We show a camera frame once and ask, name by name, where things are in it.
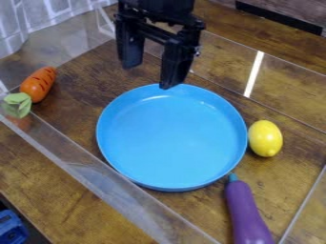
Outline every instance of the toy vegetable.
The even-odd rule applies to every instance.
[[[258,213],[249,185],[230,175],[226,198],[231,212],[232,235],[235,244],[274,244],[271,233]]]
[[[47,96],[53,85],[56,72],[53,67],[43,67],[36,70],[23,81],[19,87],[20,93],[9,94],[4,101],[9,105],[19,105],[19,117],[24,117],[32,103],[39,103]]]

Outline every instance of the purple eggplant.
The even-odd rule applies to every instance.
[[[231,173],[226,187],[231,213],[234,244],[274,244],[269,228],[259,216],[249,185]]]

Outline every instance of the wooden surface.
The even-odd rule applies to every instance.
[[[235,7],[234,0],[212,0],[228,7]],[[294,19],[315,24],[321,28],[326,28],[326,3],[322,0],[240,0],[239,2],[257,6],[265,10],[281,13]]]
[[[326,73],[325,38],[210,1],[196,1],[195,13],[204,19],[208,31],[307,69]]]
[[[321,45],[322,41],[303,32],[287,28],[278,29],[279,26],[270,24],[266,20],[261,22],[253,16],[242,15],[206,1],[198,1],[196,13],[204,18],[210,31],[235,41],[240,40],[242,43],[251,44],[250,46],[270,51],[273,54],[278,53],[310,68],[325,69],[326,61],[322,57],[325,52],[319,53],[314,49],[315,44]],[[305,46],[309,48],[306,50],[295,49],[297,46],[291,46],[294,39],[303,40],[303,42],[309,40]],[[207,39],[210,47],[212,47],[214,41],[216,40]],[[223,46],[222,42],[219,45],[226,51],[220,57],[227,58],[231,55],[236,59],[239,55],[231,54],[230,47]],[[298,51],[305,53],[306,58],[295,59]],[[315,56],[311,56],[314,52],[319,54],[317,59]],[[207,56],[202,61],[208,69],[212,69],[211,58]],[[274,60],[274,63],[266,66],[266,71],[271,72],[271,75],[275,73],[273,68],[279,64]],[[243,68],[246,66],[240,60],[224,63],[224,69],[230,69],[230,71],[245,69],[246,72],[246,68]],[[290,69],[291,67],[285,66],[283,75],[279,76],[285,82],[297,80],[295,73],[287,71]],[[159,60],[146,54],[143,66],[124,71],[118,61],[116,44],[111,41],[67,62],[59,67],[57,72],[56,85],[45,100],[33,106],[33,112],[94,155],[103,158],[95,144],[98,116],[110,101],[122,92],[158,80]],[[223,87],[228,82],[234,82],[235,85],[226,89],[216,82],[220,82]],[[226,97],[238,108],[247,125],[265,118],[274,121],[283,131],[285,148],[281,154],[274,158],[262,159],[249,150],[235,169],[239,177],[246,179],[253,188],[262,217],[275,240],[279,240],[326,159],[323,150],[326,135],[325,132],[321,132],[325,125],[323,120],[318,122],[318,130],[315,130],[286,114],[291,112],[291,117],[297,116],[306,120],[310,112],[319,110],[314,107],[317,102],[309,105],[309,110],[275,112],[261,105],[261,101],[257,102],[255,99],[247,99],[240,95],[239,88],[243,86],[243,80],[239,76],[228,80],[227,73],[214,76],[214,70],[210,70],[210,76],[204,78],[196,74],[188,75],[187,83],[202,86]],[[275,89],[278,84],[270,83],[269,86],[262,86],[263,90],[258,93],[262,96],[257,100],[263,100],[265,93],[279,91]],[[310,83],[299,82],[298,86],[303,90],[311,88]],[[322,102],[318,100],[323,98],[322,95],[318,94],[317,101]],[[291,97],[294,97],[294,101],[305,99],[301,92]],[[4,125],[0,130],[1,193],[53,243],[154,243],[152,239]],[[224,179],[188,193],[147,191],[222,243],[231,243],[231,223],[223,189]]]

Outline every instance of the blue plate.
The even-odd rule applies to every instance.
[[[247,128],[234,106],[191,85],[158,85],[120,95],[96,124],[112,167],[136,184],[167,192],[206,186],[238,164]]]

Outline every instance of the lemon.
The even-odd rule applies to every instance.
[[[278,126],[269,120],[257,121],[249,130],[250,147],[259,156],[274,156],[283,145]]]

